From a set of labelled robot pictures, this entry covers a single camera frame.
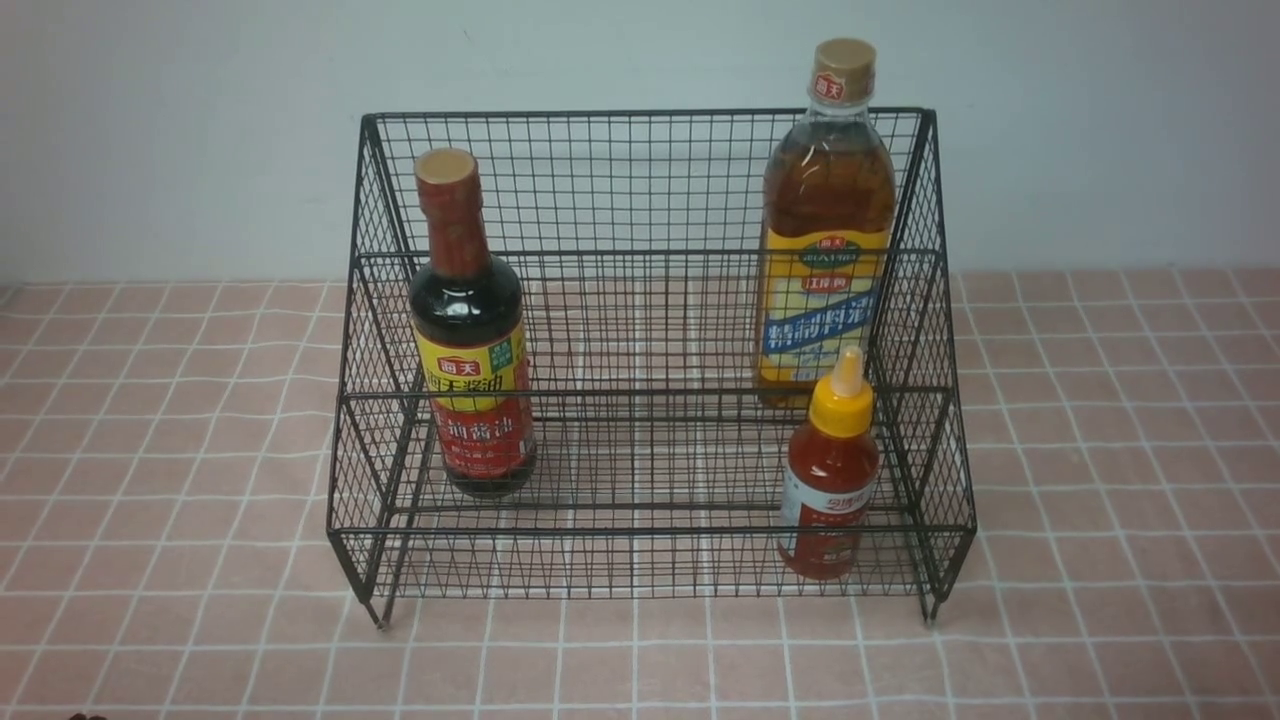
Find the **wire mesh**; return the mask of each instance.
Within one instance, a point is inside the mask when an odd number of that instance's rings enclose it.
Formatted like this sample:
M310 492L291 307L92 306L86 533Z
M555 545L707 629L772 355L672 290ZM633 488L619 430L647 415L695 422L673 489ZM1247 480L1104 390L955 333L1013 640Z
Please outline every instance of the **wire mesh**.
M902 593L937 612L977 519L931 111L873 111L900 197L869 340L883 462L856 566L812 582L774 550L796 532L777 509L803 411L754 383L760 178L797 118L365 118L328 525L376 621L403 594ZM499 500L445 479L407 315L426 260L412 161L447 145L477 158L492 249L525 284L539 457Z

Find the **white wall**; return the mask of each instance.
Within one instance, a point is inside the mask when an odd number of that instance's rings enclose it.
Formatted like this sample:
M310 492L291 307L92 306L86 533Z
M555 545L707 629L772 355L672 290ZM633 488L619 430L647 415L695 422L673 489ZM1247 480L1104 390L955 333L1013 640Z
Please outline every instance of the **white wall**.
M5 0L0 281L338 277L375 110L941 115L960 268L1280 263L1271 0Z

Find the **yellow squeeze cap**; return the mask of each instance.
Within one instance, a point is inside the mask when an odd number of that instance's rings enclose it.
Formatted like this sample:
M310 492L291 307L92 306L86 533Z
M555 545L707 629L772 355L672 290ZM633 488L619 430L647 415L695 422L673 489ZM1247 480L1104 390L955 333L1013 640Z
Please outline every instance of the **yellow squeeze cap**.
M809 402L809 421L831 437L856 437L872 427L876 393L863 378L863 351L844 347L836 366L818 380Z

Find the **bottle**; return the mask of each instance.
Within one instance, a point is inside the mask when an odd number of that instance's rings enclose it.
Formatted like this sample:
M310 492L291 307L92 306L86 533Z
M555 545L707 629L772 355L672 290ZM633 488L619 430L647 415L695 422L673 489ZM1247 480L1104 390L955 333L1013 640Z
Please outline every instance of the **bottle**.
M764 173L759 361L769 405L803 407L841 346L860 343L876 310L893 222L893 165L872 127L876 49L828 40L814 54L809 111L778 142Z
M524 291L489 254L480 172L465 150L444 147L413 164L430 259L408 288L410 316L429 393L527 391ZM431 397L444 469L474 497L516 492L534 471L527 396Z
M846 346L831 374L818 380L809 419L791 436L780 524L832 528L778 539L782 560L810 580L832 580L854 568L876 489L879 450L872 438L874 392L863 378L863 351Z

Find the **countertop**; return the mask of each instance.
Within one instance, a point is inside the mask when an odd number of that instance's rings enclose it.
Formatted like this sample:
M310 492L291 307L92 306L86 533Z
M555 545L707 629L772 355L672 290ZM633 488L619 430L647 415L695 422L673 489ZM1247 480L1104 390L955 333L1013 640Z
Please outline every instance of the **countertop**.
M10 290L0 708L1280 716L1280 269L952 295L980 532L936 626L910 597L404 600L379 633L324 538L340 284Z

